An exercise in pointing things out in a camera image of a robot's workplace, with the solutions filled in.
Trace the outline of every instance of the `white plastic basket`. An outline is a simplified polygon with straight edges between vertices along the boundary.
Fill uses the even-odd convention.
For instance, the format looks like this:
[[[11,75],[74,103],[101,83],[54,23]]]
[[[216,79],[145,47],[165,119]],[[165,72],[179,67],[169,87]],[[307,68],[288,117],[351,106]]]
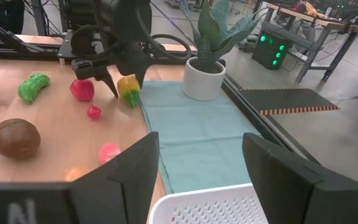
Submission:
[[[152,208],[150,224],[268,224],[252,184],[171,194]]]

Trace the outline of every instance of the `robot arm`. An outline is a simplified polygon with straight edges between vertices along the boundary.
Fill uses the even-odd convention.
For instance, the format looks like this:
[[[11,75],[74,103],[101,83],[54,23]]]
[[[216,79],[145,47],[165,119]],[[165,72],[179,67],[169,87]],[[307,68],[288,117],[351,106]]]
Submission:
[[[108,65],[116,65],[121,75],[135,74],[142,87],[145,73],[153,64],[155,57],[185,62],[191,57],[191,49],[186,42],[178,37],[159,34],[150,35],[152,27],[152,11],[150,0],[93,0],[94,14],[97,25],[84,26],[74,31],[70,43],[74,55],[72,65],[78,79],[95,77],[104,81],[118,97],[116,87],[107,72]],[[84,39],[99,33],[103,44],[100,53],[89,53],[84,47]],[[173,39],[186,48],[186,55],[168,53],[154,39]]]

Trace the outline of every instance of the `pink toy fruit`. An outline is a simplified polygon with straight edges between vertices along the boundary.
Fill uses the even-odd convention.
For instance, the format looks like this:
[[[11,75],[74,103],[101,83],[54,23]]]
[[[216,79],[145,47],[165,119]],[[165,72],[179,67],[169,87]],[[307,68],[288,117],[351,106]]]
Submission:
[[[91,80],[75,80],[70,86],[71,94],[80,101],[91,101],[94,95],[94,87]]]
[[[90,117],[91,119],[94,119],[94,120],[99,119],[101,113],[102,113],[102,111],[97,106],[91,106],[87,112],[88,117]]]
[[[116,144],[104,144],[99,151],[99,164],[103,165],[113,159],[114,157],[118,156],[121,151],[119,150]]]

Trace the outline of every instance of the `workbench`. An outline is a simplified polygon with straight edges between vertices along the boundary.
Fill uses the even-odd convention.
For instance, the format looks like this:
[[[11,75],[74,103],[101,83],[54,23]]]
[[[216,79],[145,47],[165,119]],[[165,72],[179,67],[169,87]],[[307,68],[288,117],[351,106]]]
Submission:
[[[18,35],[33,44],[59,44],[61,39]],[[181,45],[164,45],[167,50],[184,50]],[[121,74],[115,66],[108,67],[117,83]],[[145,80],[182,81],[184,66],[153,65]],[[50,86],[41,90],[32,105],[25,104],[17,95],[18,86],[34,73],[44,73],[51,79]],[[79,102],[70,93],[76,79],[70,65],[56,62],[0,60],[0,122],[22,118],[34,124],[41,135],[37,155],[16,162],[0,155],[0,182],[59,182],[71,167],[95,169],[98,150],[103,144],[117,144],[127,149],[149,132],[140,106],[130,108],[114,97],[103,82],[91,80],[95,95],[92,104],[101,108],[100,121],[92,121],[86,110],[91,103]],[[158,175],[151,206],[165,195]]]
[[[313,66],[312,63],[316,58],[318,52],[322,49],[324,41],[327,39],[327,36],[331,33],[332,30],[338,31],[346,31],[346,24],[336,21],[327,21],[325,19],[318,19],[306,14],[302,14],[299,12],[292,11],[290,9],[286,9],[284,7],[280,7],[276,4],[267,4],[268,12],[266,14],[265,20],[262,23],[262,28],[260,32],[266,30],[270,32],[272,35],[276,35],[285,39],[292,41],[298,45],[306,47],[310,50],[310,53],[307,56],[307,59],[304,61],[301,70],[296,78],[298,82],[302,81],[302,78],[306,75],[308,70],[325,70],[323,81],[328,80],[328,78],[332,75],[335,68],[338,66],[339,62],[342,60],[343,56],[346,54],[349,47],[352,45],[353,41],[356,39],[358,35],[358,26],[350,25],[348,28],[348,32],[350,33],[345,42],[342,44],[342,47],[339,49],[336,54],[334,60],[331,62],[329,66]],[[278,25],[274,25],[270,23],[274,10],[280,11],[281,13],[288,14],[290,19],[286,25],[286,27],[282,28]],[[321,25],[323,27],[319,37],[315,42],[311,42],[304,37],[296,35],[290,32],[290,29],[293,25],[295,18],[303,19],[304,21],[313,22],[315,25]]]

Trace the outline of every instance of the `green toy pepper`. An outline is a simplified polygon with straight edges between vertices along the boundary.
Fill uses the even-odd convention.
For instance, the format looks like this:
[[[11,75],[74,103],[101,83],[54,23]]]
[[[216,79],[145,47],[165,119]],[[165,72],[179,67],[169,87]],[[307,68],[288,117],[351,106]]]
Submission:
[[[17,94],[24,102],[32,104],[38,92],[45,86],[49,86],[50,79],[48,76],[36,73],[30,78],[26,79],[23,84],[19,86]]]

